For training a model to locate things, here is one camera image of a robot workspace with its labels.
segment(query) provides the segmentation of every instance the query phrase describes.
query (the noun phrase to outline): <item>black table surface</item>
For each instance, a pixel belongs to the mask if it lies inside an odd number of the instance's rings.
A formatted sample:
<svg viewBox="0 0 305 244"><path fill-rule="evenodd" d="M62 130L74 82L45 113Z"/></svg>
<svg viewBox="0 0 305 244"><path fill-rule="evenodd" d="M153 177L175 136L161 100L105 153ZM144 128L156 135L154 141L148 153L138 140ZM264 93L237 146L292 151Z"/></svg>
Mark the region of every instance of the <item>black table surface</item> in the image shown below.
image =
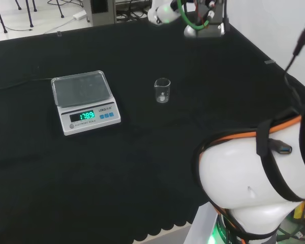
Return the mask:
<svg viewBox="0 0 305 244"><path fill-rule="evenodd" d="M282 69L238 31L186 39L184 26L143 21L0 42L0 86L102 70L122 117L66 137L50 81L0 91L0 243L129 244L192 222L207 201L191 172L198 144L290 103ZM155 101L161 77L171 80L167 104Z"/></svg>

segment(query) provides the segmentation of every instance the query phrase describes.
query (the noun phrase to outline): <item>green cable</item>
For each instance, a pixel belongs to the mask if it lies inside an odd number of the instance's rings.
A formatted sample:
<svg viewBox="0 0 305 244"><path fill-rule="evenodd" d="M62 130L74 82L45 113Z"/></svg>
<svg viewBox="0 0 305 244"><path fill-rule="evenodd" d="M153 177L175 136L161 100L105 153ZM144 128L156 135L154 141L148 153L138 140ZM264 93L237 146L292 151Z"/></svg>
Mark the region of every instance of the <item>green cable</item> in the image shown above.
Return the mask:
<svg viewBox="0 0 305 244"><path fill-rule="evenodd" d="M183 20L186 22L186 24L188 24L191 28L193 29L196 29L196 30L201 30L203 28L205 28L208 24L209 24L209 21L206 20L205 23L203 25L195 25L194 23L192 23L188 18L187 16L185 15L183 9L182 9L182 2L181 0L177 0L177 7L178 7L178 10L183 18Z"/></svg>

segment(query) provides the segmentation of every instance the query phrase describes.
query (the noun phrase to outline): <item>white cable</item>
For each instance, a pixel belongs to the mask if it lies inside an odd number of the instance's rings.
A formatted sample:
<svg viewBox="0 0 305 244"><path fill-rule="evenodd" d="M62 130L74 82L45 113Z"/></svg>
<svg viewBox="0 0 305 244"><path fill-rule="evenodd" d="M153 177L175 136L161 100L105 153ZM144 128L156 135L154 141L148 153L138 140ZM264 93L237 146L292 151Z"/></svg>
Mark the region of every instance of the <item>white cable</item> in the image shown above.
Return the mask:
<svg viewBox="0 0 305 244"><path fill-rule="evenodd" d="M71 22L73 22L73 21L75 21L75 20L76 20L75 18L72 18L72 19L69 20L68 22L66 22L66 23L64 23L64 24L62 24L62 25L59 25L58 27L55 27L55 28L53 28L53 29L50 29L50 30L44 32L43 34L47 34L47 33L49 33L49 32L52 32L52 31L54 31L54 30L56 30L56 29L58 29L58 28L60 28L60 27L62 27L62 26L64 26L64 25L66 25L66 24L69 24L69 23L71 23Z"/></svg>

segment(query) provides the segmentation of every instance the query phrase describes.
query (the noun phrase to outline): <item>electronic scale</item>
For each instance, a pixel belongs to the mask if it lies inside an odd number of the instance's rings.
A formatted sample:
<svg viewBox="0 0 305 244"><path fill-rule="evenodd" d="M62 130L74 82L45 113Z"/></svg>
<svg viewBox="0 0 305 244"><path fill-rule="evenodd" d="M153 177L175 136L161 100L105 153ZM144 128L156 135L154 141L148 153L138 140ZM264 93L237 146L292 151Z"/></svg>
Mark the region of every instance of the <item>electronic scale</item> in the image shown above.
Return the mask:
<svg viewBox="0 0 305 244"><path fill-rule="evenodd" d="M121 122L102 71L53 78L51 84L65 136Z"/></svg>

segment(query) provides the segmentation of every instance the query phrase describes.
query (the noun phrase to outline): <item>white wall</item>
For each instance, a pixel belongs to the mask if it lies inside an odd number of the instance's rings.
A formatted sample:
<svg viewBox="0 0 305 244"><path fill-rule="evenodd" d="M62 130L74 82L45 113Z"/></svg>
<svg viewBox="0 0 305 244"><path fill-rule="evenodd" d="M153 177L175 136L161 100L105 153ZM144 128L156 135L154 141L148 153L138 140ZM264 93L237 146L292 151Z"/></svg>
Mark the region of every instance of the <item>white wall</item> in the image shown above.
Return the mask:
<svg viewBox="0 0 305 244"><path fill-rule="evenodd" d="M305 27L305 0L228 0L230 23L285 68ZM289 74L305 85L305 47Z"/></svg>

